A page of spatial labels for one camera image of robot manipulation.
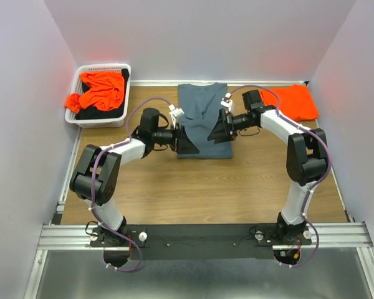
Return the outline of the blue grey t shirt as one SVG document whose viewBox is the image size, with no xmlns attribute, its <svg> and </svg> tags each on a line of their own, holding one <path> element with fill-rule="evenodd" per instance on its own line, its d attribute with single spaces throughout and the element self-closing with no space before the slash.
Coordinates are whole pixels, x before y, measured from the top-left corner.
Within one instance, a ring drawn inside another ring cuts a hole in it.
<svg viewBox="0 0 374 299">
<path fill-rule="evenodd" d="M 184 112 L 179 124 L 183 125 L 188 138 L 199 149 L 198 154 L 179 154 L 179 159 L 231 159 L 233 150 L 230 142 L 215 144 L 207 137 L 218 121 L 221 100 L 227 93 L 225 83 L 197 86 L 178 86 L 179 106 Z"/>
</svg>

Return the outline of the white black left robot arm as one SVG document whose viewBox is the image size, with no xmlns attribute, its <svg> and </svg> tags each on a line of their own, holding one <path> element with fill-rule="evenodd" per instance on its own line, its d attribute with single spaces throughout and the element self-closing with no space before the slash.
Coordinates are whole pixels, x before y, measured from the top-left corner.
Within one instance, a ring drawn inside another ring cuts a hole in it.
<svg viewBox="0 0 374 299">
<path fill-rule="evenodd" d="M 136 159 L 147 157 L 156 145 L 166 146 L 178 154 L 197 154 L 199 149 L 186 134 L 185 127 L 178 123 L 184 115 L 181 108 L 169 106 L 172 124 L 159 125 L 160 118 L 166 118 L 156 108 L 143 110 L 140 124 L 124 141 L 109 146 L 88 145 L 75 167 L 69 189 L 89 205 L 96 217 L 101 233 L 90 236 L 100 237 L 112 246 L 129 242 L 127 220 L 116 207 L 113 194 L 121 166 Z"/>
</svg>

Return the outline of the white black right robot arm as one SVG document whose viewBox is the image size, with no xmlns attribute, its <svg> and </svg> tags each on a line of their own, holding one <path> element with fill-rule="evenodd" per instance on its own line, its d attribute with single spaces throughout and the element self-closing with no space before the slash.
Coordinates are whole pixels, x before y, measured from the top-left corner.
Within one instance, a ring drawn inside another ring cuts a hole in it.
<svg viewBox="0 0 374 299">
<path fill-rule="evenodd" d="M 286 170 L 291 184 L 285 206 L 277 217 L 274 236 L 278 242 L 288 244 L 304 233 L 314 191 L 331 171 L 326 135 L 324 130 L 312 130 L 284 115 L 279 103 L 265 105 L 258 90 L 243 93 L 242 99 L 246 112 L 234 115 L 232 94 L 225 94 L 208 140 L 232 141 L 238 131 L 256 126 L 270 131 L 287 145 Z"/>
</svg>

